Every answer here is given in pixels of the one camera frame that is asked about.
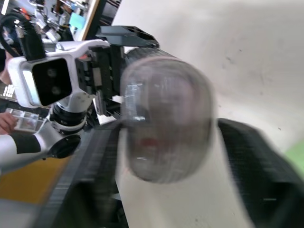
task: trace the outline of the cable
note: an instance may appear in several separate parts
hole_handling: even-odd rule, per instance
[[[42,59],[46,57],[41,36],[36,33],[33,25],[28,21],[23,15],[19,13],[10,13],[4,16],[0,21],[0,43],[3,45],[4,49],[8,51],[13,57],[18,57],[19,55],[10,47],[4,40],[3,37],[3,27],[5,22],[18,19],[19,25],[17,27],[17,35],[21,45],[22,53],[28,61]]]

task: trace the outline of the person's hand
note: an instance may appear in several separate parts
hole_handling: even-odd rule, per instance
[[[10,134],[17,125],[18,119],[10,113],[0,113],[0,134]]]
[[[4,84],[11,84],[11,80],[10,80],[10,75],[7,69],[8,66],[8,62],[11,58],[13,58],[13,56],[11,56],[11,54],[7,51],[5,51],[5,55],[6,55],[6,59],[5,59],[5,68],[2,72],[0,72],[0,80],[4,83]]]

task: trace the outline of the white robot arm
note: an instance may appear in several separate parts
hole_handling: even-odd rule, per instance
[[[0,142],[8,142],[0,153],[2,173],[37,159],[71,155],[93,98],[97,114],[123,117],[129,166],[137,177],[178,181],[198,169],[213,114],[201,72],[158,49],[155,38],[137,27],[102,26],[100,39],[63,42],[57,52],[45,54],[30,22],[17,14],[4,18],[18,18],[23,30],[19,40],[25,57],[8,64],[17,100],[29,108],[50,106],[50,111],[36,134],[0,136]],[[0,43],[10,49],[1,36]],[[137,48],[124,54],[124,47]],[[122,105],[115,96],[124,98]]]
[[[55,102],[43,126],[35,134],[13,133],[11,135],[0,136],[0,171],[1,174],[23,167],[39,159],[47,157],[62,158],[69,156],[80,143],[78,132],[86,123],[86,112],[92,103],[94,95],[89,95],[79,88],[77,67],[75,59],[87,52],[89,47],[109,47],[109,43],[98,40],[90,40],[71,47],[69,51],[48,53],[47,58],[34,63],[28,62],[25,57],[13,58],[8,64],[8,71],[15,86],[18,103],[23,107],[36,108],[45,106],[50,95],[44,97],[38,94],[39,89],[45,89],[45,83],[49,79],[56,79],[62,82],[64,66],[52,65],[45,72],[37,72],[40,65],[46,66],[48,63],[66,62],[68,70],[67,79],[71,84],[71,94],[64,99]],[[35,77],[41,77],[42,83],[35,83]],[[66,86],[52,85],[50,94],[54,94],[54,99],[60,93],[65,93]]]

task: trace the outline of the orange floor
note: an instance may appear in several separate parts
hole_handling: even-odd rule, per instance
[[[68,159],[40,160],[1,176],[0,198],[42,203]]]

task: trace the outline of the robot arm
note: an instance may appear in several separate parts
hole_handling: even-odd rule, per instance
[[[35,63],[29,63],[24,57],[13,58],[9,62],[8,71],[20,105],[35,108],[50,105],[48,103],[53,101],[55,103],[37,133],[0,136],[0,145],[3,146],[0,151],[1,174],[39,159],[67,157],[78,146],[78,133],[85,125],[86,112],[94,95],[79,88],[75,59],[92,46],[108,47],[109,44],[102,40],[92,40],[83,42],[70,51],[49,53],[46,59]],[[67,75],[61,74],[64,67]],[[64,76],[70,86],[66,85]],[[69,96],[56,101],[58,96],[65,96],[69,90]]]

